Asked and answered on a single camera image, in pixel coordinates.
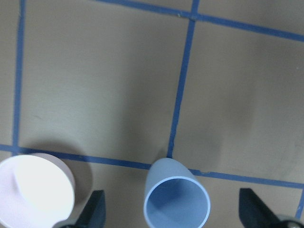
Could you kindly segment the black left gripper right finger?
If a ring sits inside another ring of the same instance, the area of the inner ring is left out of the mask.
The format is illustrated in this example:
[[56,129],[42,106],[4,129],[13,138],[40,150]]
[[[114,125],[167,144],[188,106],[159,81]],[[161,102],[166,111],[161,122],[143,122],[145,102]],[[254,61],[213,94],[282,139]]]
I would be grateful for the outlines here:
[[245,228],[302,228],[291,217],[278,217],[251,188],[239,190],[238,216]]

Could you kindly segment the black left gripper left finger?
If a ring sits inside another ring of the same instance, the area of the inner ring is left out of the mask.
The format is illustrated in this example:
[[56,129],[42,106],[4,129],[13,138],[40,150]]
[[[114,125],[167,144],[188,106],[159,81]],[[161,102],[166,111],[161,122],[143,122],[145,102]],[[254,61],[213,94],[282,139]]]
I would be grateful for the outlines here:
[[105,191],[94,190],[78,219],[58,222],[54,228],[103,228],[106,221]]

